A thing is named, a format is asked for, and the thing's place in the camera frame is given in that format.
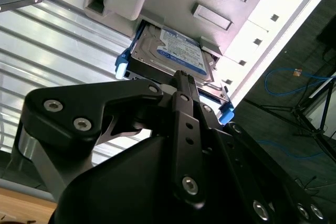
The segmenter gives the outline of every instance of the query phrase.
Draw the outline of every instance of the hard drive label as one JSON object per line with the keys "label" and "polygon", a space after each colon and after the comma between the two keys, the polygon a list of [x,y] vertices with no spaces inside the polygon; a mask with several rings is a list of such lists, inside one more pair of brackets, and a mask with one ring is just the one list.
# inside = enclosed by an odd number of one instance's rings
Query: hard drive label
{"label": "hard drive label", "polygon": [[165,46],[158,46],[159,54],[206,76],[203,55],[197,42],[167,28],[162,28],[160,39]]}

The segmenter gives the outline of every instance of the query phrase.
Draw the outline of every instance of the bolt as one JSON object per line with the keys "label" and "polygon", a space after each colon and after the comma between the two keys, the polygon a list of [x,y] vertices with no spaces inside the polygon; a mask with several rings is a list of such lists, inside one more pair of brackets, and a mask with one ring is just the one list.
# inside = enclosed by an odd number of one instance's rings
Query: bolt
{"label": "bolt", "polygon": [[307,213],[307,211],[303,208],[301,204],[298,204],[298,210],[307,220],[309,219],[309,214]]}
{"label": "bolt", "polygon": [[313,211],[313,213],[321,220],[323,220],[323,214],[321,213],[321,211],[316,207],[314,206],[313,204],[310,205],[310,208],[311,210]]}
{"label": "bolt", "polygon": [[50,112],[58,112],[63,109],[63,105],[59,101],[56,101],[56,100],[45,101],[43,106],[47,111],[50,111]]}
{"label": "bolt", "polygon": [[268,220],[268,212],[266,211],[266,208],[259,203],[258,201],[253,201],[253,208],[254,211],[257,213],[257,215],[262,219],[262,220]]}
{"label": "bolt", "polygon": [[195,180],[190,177],[184,177],[182,180],[182,185],[184,190],[191,195],[196,195],[198,193],[198,185]]}
{"label": "bolt", "polygon": [[85,118],[77,118],[73,124],[79,131],[88,131],[92,127],[90,121]]}
{"label": "bolt", "polygon": [[186,97],[184,94],[181,94],[181,98],[182,98],[182,100],[184,100],[184,101],[189,101],[189,98],[188,97]]}
{"label": "bolt", "polygon": [[241,133],[240,129],[238,128],[237,125],[233,125],[232,127],[237,133]]}
{"label": "bolt", "polygon": [[158,92],[158,89],[156,87],[153,87],[153,86],[149,86],[149,89],[150,91],[154,92],[154,93],[157,93]]}
{"label": "bolt", "polygon": [[211,112],[211,108],[208,105],[203,105],[203,108],[207,111],[207,112]]}

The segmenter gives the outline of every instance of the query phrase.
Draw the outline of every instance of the hard drive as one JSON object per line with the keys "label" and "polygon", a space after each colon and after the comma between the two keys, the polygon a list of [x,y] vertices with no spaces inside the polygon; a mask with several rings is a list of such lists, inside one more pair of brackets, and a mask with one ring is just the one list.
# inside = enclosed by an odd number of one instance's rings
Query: hard drive
{"label": "hard drive", "polygon": [[202,51],[198,42],[168,27],[147,24],[131,57],[171,76],[183,70],[195,78],[204,93],[220,100],[228,99],[221,82],[216,80],[212,56]]}

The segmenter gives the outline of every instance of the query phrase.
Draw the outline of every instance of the wooden surface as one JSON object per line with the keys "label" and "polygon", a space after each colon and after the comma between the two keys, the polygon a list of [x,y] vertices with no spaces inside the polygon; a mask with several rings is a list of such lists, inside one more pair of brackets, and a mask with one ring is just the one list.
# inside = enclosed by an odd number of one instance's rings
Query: wooden surface
{"label": "wooden surface", "polygon": [[29,195],[0,188],[0,223],[15,220],[22,223],[48,223],[56,204]]}

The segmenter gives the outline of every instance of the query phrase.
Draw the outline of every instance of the black stand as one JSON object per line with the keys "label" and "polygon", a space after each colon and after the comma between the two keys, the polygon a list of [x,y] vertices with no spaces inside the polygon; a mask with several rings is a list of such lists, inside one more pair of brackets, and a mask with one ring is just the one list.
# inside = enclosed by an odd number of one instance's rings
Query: black stand
{"label": "black stand", "polygon": [[[323,89],[321,89],[313,98],[307,98],[305,99],[301,105],[297,105],[296,107],[289,107],[289,106],[272,106],[272,105],[259,105],[255,102],[252,102],[248,99],[243,99],[248,104],[265,111],[266,113],[269,113],[275,117],[277,117],[280,120],[283,120],[286,123],[289,123],[298,129],[307,132],[307,134],[294,134],[294,136],[306,136],[306,137],[313,137],[317,144],[320,146],[320,148],[336,163],[336,151],[331,147],[331,145],[324,139],[323,133],[324,133],[324,125],[325,120],[327,118],[327,112],[329,108],[330,98],[332,95],[332,90],[334,87],[334,80],[331,80]],[[323,109],[322,119],[320,127],[317,129],[315,128],[310,121],[306,118],[304,115],[305,110],[314,103],[314,101],[320,97],[324,92],[328,91],[327,98],[325,100],[325,105]],[[293,122],[292,120],[289,120],[282,115],[279,115],[278,113],[274,111],[285,111],[293,114],[295,118],[298,119],[298,123]]]}

